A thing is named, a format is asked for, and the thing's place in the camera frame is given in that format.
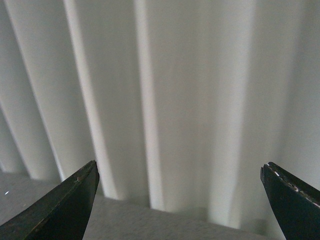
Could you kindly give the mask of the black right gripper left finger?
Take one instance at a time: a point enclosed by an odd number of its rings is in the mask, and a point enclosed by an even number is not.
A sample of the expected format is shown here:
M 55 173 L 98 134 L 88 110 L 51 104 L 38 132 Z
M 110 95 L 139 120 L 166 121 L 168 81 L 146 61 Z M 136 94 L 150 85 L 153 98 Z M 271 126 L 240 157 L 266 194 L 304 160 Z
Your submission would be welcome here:
M 0 226 L 2 240 L 81 240 L 91 216 L 100 175 L 92 160 Z

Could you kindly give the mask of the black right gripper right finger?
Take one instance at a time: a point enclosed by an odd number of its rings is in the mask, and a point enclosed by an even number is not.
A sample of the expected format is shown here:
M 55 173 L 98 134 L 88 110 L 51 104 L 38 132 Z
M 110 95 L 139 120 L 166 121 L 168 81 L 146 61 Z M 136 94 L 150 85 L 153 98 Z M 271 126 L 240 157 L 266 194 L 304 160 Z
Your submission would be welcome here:
M 260 179 L 273 214 L 287 240 L 320 238 L 320 191 L 273 162 Z

